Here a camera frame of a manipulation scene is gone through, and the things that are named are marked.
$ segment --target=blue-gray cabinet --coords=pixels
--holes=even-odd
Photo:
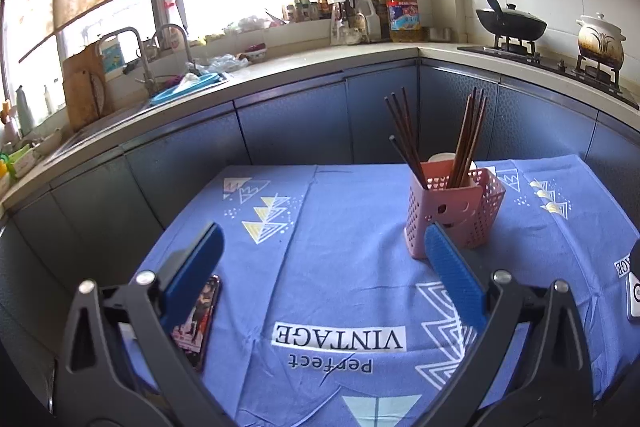
[[[48,407],[52,394],[54,354],[0,307],[0,341],[36,398]]]
[[[223,105],[216,118],[126,153],[146,201],[165,228],[223,168],[250,163],[233,105]]]
[[[56,186],[100,286],[126,283],[162,233],[123,155]]]
[[[31,251],[15,223],[6,222],[0,229],[0,308],[55,353],[70,304],[71,295]]]
[[[257,93],[236,107],[254,165],[353,163],[339,74]]]
[[[572,98],[503,77],[488,159],[585,158],[597,110]]]
[[[98,276],[91,255],[50,192],[18,210],[14,221],[34,253],[70,294],[84,279]]]
[[[586,162],[640,229],[640,132],[599,113]]]
[[[474,87],[487,97],[484,124],[474,160],[485,160],[491,142],[499,76],[489,71],[424,60],[420,66],[420,158],[455,152],[465,116],[466,98]]]
[[[402,161],[389,143],[389,135],[397,133],[384,102],[384,97],[390,97],[394,92],[402,105],[402,87],[406,89],[414,132],[418,133],[418,71],[415,61],[391,63],[388,69],[382,69],[384,66],[379,64],[345,72],[356,163]]]

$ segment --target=screw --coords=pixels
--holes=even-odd
[[[92,280],[86,280],[80,283],[80,285],[78,286],[78,291],[84,295],[87,295],[87,293],[91,293],[92,291],[94,291],[94,288],[95,282],[93,282]]]
[[[513,277],[507,270],[497,270],[494,272],[494,281],[498,284],[509,284]]]
[[[140,286],[147,286],[156,280],[156,274],[151,270],[144,270],[136,275],[136,282],[140,284]]]
[[[554,284],[554,289],[560,293],[567,293],[569,291],[569,283],[562,279],[558,279]]]

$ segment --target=chopsticks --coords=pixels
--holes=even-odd
[[[409,102],[406,95],[406,90],[402,88],[402,101],[404,108],[401,107],[398,97],[394,92],[391,93],[393,99],[393,105],[389,100],[389,97],[385,97],[386,107],[391,113],[391,118],[396,126],[396,135],[389,136],[389,141],[395,147],[396,151],[404,162],[409,165],[409,168],[413,171],[416,179],[420,182],[422,188],[427,190],[427,180],[424,177],[422,171],[422,165],[420,165],[420,156],[415,145],[415,134],[413,125],[411,123],[411,111],[409,110]]]
[[[478,139],[486,109],[486,96],[484,95],[484,89],[481,89],[478,103],[476,103],[476,94],[477,90],[474,87],[473,93],[466,99],[465,116],[462,120],[456,147],[456,157],[453,160],[447,188],[463,186],[465,175],[469,172],[469,167],[471,166],[471,159],[478,147]]]

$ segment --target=table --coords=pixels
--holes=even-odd
[[[623,278],[638,230],[577,156],[480,166],[506,195],[478,251],[522,283],[570,283],[601,396],[640,353]],[[228,167],[144,260],[141,270],[158,269],[207,222],[222,226],[202,378],[239,425],[408,426],[458,367],[476,332],[407,252],[409,176],[403,164]],[[516,331],[485,403],[504,393],[525,334]]]

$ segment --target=cutting board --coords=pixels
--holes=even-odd
[[[93,75],[94,78],[97,77],[100,80],[100,83],[104,88],[101,90],[101,92],[104,92],[104,105],[102,107],[102,111],[98,115],[98,117],[101,118],[113,112],[113,100],[111,99],[109,90],[107,89],[107,83],[104,77],[104,67],[102,66],[102,56],[98,54],[97,46],[95,44],[95,42],[89,44],[79,54],[73,55],[65,60],[62,63],[62,76],[66,82],[73,74],[80,71],[86,71],[90,76]],[[66,107],[69,108],[69,97],[66,94],[66,89],[65,100]]]
[[[89,71],[82,70],[65,75],[62,88],[65,91],[66,113],[74,132],[100,118]]]

